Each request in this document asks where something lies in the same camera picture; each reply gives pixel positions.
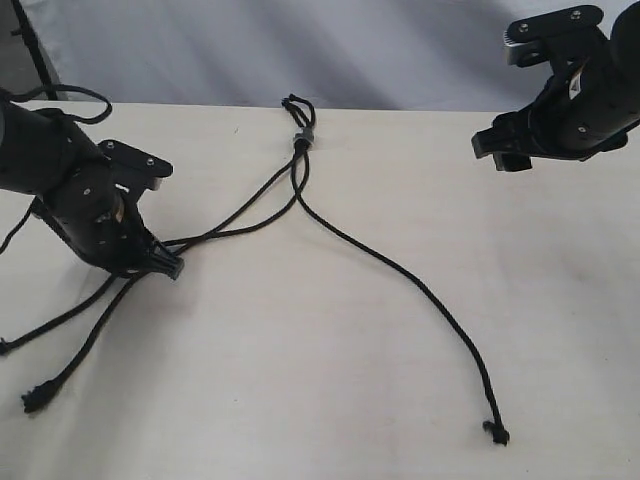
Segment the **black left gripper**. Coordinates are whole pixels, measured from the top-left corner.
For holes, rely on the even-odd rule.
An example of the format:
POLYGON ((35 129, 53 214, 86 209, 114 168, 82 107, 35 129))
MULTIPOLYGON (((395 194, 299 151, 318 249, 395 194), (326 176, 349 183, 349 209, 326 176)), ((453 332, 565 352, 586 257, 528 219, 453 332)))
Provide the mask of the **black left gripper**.
POLYGON ((112 184, 68 184, 44 197, 44 219, 84 262, 111 273, 140 271, 177 280, 184 260, 151 242, 140 216, 112 184))

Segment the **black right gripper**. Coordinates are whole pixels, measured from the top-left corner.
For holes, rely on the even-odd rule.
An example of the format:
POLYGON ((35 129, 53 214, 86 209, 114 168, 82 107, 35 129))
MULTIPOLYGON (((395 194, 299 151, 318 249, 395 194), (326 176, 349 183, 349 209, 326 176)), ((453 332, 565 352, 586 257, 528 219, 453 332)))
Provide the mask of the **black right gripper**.
POLYGON ((475 157, 493 155, 497 171, 516 173, 531 169, 530 157, 585 161, 620 149, 631 130, 631 80, 612 65, 563 64, 525 111, 476 132, 475 157))

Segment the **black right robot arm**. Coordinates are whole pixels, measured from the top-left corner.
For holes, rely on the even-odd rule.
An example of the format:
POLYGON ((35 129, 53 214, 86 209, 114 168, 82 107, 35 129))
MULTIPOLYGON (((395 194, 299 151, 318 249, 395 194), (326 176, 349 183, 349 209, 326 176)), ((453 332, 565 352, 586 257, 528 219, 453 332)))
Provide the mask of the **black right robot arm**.
POLYGON ((623 10, 609 35, 603 18, 599 7, 578 5, 507 27, 508 64, 547 63, 552 75, 530 104, 474 134, 476 158, 519 172, 535 158, 584 162, 627 144, 639 125, 639 5, 623 10))

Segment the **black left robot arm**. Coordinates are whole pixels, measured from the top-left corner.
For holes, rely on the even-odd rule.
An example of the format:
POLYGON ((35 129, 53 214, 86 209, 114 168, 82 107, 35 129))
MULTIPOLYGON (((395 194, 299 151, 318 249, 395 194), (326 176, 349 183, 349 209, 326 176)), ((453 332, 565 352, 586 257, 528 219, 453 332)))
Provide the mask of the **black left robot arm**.
POLYGON ((145 225, 138 201, 172 165, 115 139, 94 142, 83 125, 104 121, 59 108, 29 110, 32 94, 1 94, 1 187, 30 195, 31 211, 85 263, 120 277, 176 279, 184 261, 145 225))

